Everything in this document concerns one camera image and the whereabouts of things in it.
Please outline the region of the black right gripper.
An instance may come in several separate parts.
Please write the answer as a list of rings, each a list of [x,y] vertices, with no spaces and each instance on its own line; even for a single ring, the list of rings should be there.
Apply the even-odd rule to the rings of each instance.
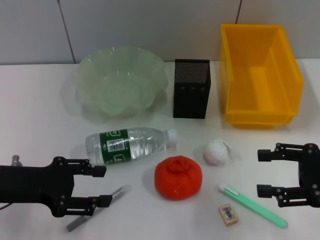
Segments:
[[[311,206],[320,207],[320,149],[315,143],[304,145],[277,143],[273,151],[259,149],[259,162],[275,160],[298,162],[300,187],[276,187],[258,184],[259,198],[275,197],[280,208]]]

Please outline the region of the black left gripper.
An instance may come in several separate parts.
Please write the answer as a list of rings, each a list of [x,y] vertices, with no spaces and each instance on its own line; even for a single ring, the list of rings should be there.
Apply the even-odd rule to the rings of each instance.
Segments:
[[[112,195],[72,197],[74,175],[103,178],[107,167],[92,165],[89,159],[55,157],[44,167],[0,167],[0,202],[2,204],[43,204],[52,215],[92,216],[97,208],[108,208]]]

